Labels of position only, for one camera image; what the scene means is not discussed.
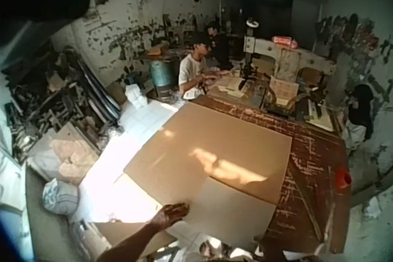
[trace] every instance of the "white floor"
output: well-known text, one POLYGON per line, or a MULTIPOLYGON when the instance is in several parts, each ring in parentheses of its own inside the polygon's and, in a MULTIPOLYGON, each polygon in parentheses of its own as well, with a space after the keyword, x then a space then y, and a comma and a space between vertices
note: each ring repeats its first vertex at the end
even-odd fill
POLYGON ((163 104, 150 100, 149 104, 135 109, 129 103, 123 106, 120 125, 125 132, 113 138, 105 148, 99 160, 89 170, 80 189, 80 203, 71 221, 84 219, 86 222, 108 222, 117 218, 113 212, 114 202, 121 198, 112 195, 114 182, 123 174, 124 167, 157 132, 163 124, 184 104, 163 104))
POLYGON ((393 187, 379 194, 381 214, 367 218, 363 205, 351 209, 344 253, 331 255, 329 262, 393 261, 393 187))

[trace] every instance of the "dark-haired man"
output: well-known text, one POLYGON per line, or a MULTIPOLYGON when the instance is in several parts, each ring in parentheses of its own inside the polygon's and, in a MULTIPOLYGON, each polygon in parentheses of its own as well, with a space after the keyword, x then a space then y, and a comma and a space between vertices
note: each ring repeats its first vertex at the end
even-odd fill
POLYGON ((229 40, 224 33, 219 33, 219 25, 212 21, 208 25, 208 34, 212 40, 211 55, 217 60, 221 70, 230 70, 232 68, 229 62, 229 40))
POLYGON ((192 36, 193 52, 180 62, 179 92, 184 99, 195 99, 204 94, 203 83, 207 79, 216 79, 227 71, 209 71, 205 56, 211 51, 211 40, 204 32, 195 32, 192 36))

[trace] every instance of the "hand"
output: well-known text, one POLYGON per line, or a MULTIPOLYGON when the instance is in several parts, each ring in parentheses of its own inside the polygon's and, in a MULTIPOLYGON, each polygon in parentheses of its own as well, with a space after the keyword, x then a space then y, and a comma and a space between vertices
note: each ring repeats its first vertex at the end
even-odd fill
POLYGON ((183 202, 174 205, 165 205, 155 214, 149 225, 153 226, 157 232, 163 231, 176 222, 181 221, 189 211, 190 206, 183 202))
POLYGON ((216 79, 217 75, 215 75, 215 74, 202 74, 202 77, 204 79, 216 79))
POLYGON ((219 71, 219 74, 220 74, 220 75, 228 75, 228 74, 231 74, 231 71, 222 70, 222 71, 219 71))

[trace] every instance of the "worn table surface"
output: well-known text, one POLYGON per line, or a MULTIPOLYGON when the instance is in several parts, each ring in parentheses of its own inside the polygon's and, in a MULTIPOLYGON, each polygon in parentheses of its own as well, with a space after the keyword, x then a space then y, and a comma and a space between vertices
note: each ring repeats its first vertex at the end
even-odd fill
MULTIPOLYGON (((334 185, 335 171, 338 167, 348 168, 343 141, 337 136, 308 128, 306 124, 285 120, 208 96, 200 96, 194 102, 292 137, 290 156, 305 178, 310 199, 315 202, 316 218, 322 229, 322 235, 331 206, 329 181, 332 181, 335 190, 335 209, 330 250, 333 253, 341 253, 348 232, 351 197, 350 187, 337 191, 334 185)), ((320 244, 289 171, 281 188, 276 212, 262 242, 279 247, 281 250, 302 253, 313 253, 320 244)))

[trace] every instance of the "plastic bag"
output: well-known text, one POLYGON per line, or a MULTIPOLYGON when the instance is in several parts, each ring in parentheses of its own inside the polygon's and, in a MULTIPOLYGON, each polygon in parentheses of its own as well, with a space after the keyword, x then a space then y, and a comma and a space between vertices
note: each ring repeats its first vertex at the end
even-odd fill
POLYGON ((44 208, 48 211, 60 215, 71 215, 78 207, 79 192, 74 185, 53 179, 45 184, 42 199, 44 208))

